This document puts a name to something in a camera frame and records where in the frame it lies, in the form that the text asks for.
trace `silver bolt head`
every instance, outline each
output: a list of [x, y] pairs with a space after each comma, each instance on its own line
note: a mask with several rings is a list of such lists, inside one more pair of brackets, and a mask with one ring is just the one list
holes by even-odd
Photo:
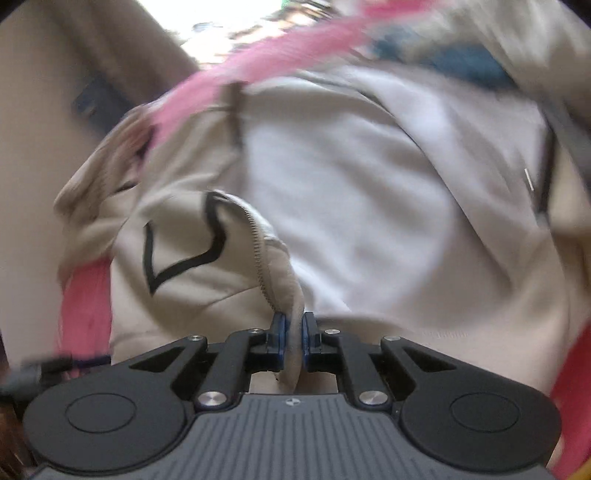
[[364, 405], [383, 405], [388, 401], [388, 396], [380, 390], [368, 390], [359, 394], [359, 401]]
[[222, 392], [209, 391], [198, 396], [197, 400], [204, 407], [219, 407], [228, 399]]

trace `pink fabric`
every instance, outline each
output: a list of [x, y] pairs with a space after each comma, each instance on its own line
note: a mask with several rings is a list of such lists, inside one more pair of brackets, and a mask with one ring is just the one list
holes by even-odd
[[591, 326], [571, 348], [552, 399], [562, 416], [564, 450], [553, 473], [568, 478], [591, 456]]
[[77, 268], [61, 302], [59, 351], [81, 358], [109, 351], [111, 259]]
[[362, 17], [338, 18], [311, 27], [296, 28], [278, 38], [266, 38], [240, 51], [211, 70], [197, 72], [172, 90], [154, 114], [154, 144], [163, 142], [192, 113], [216, 98], [219, 88], [232, 81], [258, 82], [311, 67], [321, 59], [363, 44], [370, 22], [427, 10], [433, 0], [397, 0], [369, 7]]

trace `light beige wall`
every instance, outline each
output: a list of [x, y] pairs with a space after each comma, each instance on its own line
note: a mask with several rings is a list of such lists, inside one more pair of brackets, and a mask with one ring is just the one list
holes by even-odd
[[13, 364], [55, 347], [63, 242], [52, 203], [98, 141], [71, 108], [88, 71], [41, 1], [0, 24], [0, 331]]

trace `round black disc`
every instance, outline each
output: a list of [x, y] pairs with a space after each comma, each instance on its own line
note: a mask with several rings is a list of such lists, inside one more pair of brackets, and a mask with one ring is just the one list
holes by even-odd
[[115, 473], [175, 442], [186, 423], [183, 403], [150, 372], [109, 370], [31, 403], [23, 424], [36, 454], [69, 472]]
[[474, 472], [509, 472], [548, 460], [560, 416], [537, 390], [481, 372], [441, 372], [402, 406], [408, 438], [438, 460]]

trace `black heart outline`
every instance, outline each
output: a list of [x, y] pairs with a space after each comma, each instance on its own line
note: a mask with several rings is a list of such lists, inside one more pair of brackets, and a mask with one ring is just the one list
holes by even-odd
[[217, 216], [215, 192], [208, 192], [205, 197], [205, 218], [207, 225], [212, 231], [213, 240], [209, 249], [196, 257], [186, 258], [175, 264], [166, 267], [159, 274], [154, 274], [154, 228], [152, 222], [146, 223], [144, 227], [145, 242], [144, 242], [144, 275], [148, 283], [150, 295], [168, 280], [190, 270], [192, 268], [200, 267], [208, 263], [215, 262], [222, 254], [223, 248], [226, 245], [226, 231]]

